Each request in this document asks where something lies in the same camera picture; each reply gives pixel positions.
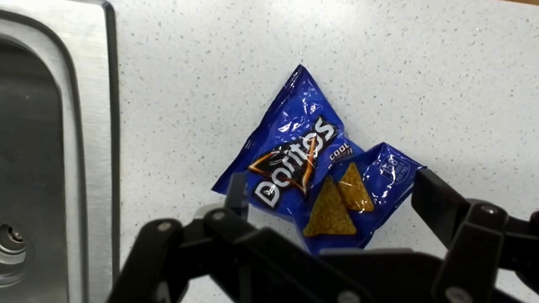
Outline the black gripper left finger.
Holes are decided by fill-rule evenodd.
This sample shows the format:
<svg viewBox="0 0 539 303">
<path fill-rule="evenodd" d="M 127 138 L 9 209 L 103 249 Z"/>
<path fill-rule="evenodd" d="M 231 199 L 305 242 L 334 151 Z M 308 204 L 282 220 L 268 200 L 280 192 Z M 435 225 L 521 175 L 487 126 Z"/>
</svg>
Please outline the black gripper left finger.
<svg viewBox="0 0 539 303">
<path fill-rule="evenodd" d="M 224 204 L 204 217 L 145 224 L 106 303 L 180 303 L 202 276 L 234 303 L 361 303 L 349 278 L 251 225 L 246 209 L 246 177 L 236 173 Z"/>
</svg>

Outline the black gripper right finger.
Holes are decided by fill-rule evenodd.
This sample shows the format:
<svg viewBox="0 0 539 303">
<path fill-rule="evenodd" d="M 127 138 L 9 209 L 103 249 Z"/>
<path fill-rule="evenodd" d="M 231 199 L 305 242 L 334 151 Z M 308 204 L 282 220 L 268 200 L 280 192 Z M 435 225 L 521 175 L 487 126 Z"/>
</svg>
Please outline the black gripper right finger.
<svg viewBox="0 0 539 303">
<path fill-rule="evenodd" d="M 411 205 L 447 247 L 431 286 L 438 303 L 517 303 L 495 286 L 512 271 L 539 293 L 539 212 L 527 220 L 480 199 L 465 199 L 433 170 L 418 172 Z"/>
</svg>

